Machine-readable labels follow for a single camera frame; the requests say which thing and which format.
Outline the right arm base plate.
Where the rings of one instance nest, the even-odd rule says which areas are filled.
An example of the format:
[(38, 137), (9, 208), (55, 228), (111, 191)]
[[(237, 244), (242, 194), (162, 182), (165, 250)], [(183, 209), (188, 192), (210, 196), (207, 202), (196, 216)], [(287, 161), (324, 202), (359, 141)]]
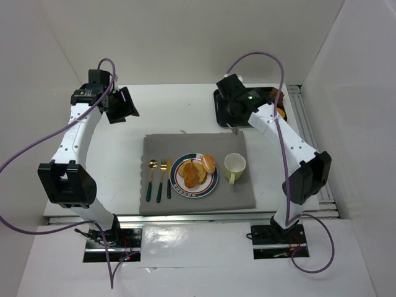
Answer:
[(254, 260), (287, 259), (295, 252), (295, 257), (309, 257), (309, 249), (302, 224), (290, 233), (277, 237), (270, 225), (251, 225), (246, 235), (251, 240)]

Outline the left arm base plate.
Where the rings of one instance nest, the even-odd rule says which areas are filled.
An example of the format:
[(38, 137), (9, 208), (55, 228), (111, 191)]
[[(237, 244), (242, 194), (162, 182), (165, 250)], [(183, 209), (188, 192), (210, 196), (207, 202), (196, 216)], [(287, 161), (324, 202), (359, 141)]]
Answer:
[[(106, 262), (105, 244), (99, 232), (89, 231), (85, 237), (83, 262)], [(110, 262), (140, 262), (141, 244), (142, 228), (120, 229), (118, 239), (107, 240)]]

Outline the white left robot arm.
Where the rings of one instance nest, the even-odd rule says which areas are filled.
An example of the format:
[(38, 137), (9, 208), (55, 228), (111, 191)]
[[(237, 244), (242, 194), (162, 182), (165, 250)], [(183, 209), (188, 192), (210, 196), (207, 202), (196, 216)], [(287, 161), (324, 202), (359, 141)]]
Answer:
[(88, 148), (103, 115), (116, 124), (139, 112), (128, 89), (117, 88), (112, 74), (91, 69), (88, 83), (71, 96), (71, 127), (51, 160), (39, 165), (38, 176), (52, 204), (91, 221), (87, 237), (98, 240), (105, 235), (115, 242), (121, 238), (118, 218), (97, 199), (97, 184), (85, 169)]

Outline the orange round bun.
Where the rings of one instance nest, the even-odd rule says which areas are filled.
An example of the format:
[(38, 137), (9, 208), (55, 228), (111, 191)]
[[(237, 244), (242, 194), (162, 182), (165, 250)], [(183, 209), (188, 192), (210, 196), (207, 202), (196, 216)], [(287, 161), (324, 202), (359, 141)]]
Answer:
[(183, 171), (184, 184), (191, 189), (200, 183), (199, 170), (194, 163), (186, 163)]

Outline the small orange bread roll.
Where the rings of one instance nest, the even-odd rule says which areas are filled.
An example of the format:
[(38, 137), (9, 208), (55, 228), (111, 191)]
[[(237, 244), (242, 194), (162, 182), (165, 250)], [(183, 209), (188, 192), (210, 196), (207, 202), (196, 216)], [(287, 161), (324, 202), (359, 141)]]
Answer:
[(201, 164), (208, 174), (213, 174), (216, 170), (215, 160), (210, 155), (201, 156)]

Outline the metal tongs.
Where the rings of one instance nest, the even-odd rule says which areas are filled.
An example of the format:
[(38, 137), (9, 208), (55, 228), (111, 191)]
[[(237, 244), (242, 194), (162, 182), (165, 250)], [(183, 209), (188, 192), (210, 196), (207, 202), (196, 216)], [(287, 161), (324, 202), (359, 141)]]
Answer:
[(228, 126), (229, 129), (231, 129), (232, 133), (234, 135), (238, 135), (239, 134), (239, 127), (234, 127), (231, 124), (226, 124)]

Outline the toast bread slice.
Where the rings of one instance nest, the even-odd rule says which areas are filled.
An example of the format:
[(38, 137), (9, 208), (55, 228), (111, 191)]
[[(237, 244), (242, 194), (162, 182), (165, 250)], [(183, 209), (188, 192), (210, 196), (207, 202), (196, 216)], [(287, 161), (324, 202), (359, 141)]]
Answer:
[(178, 170), (178, 174), (180, 175), (180, 177), (183, 178), (183, 171), (184, 171), (184, 167), (185, 167), (186, 163), (194, 163), (195, 164), (195, 166), (199, 170), (199, 177), (200, 177), (199, 184), (203, 184), (207, 179), (207, 172), (204, 170), (204, 167), (200, 163), (194, 162), (191, 158), (183, 161), (182, 164), (180, 165), (179, 170)]

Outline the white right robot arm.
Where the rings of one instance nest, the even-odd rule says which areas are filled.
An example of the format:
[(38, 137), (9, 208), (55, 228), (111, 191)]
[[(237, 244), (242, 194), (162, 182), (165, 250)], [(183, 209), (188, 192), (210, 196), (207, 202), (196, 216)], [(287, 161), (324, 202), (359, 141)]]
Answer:
[(247, 88), (235, 74), (216, 83), (226, 100), (228, 114), (257, 129), (276, 149), (280, 149), (286, 170), (282, 190), (286, 200), (270, 219), (270, 233), (276, 240), (288, 238), (304, 211), (306, 201), (327, 183), (332, 159), (305, 142), (280, 114), (282, 91), (266, 93)]

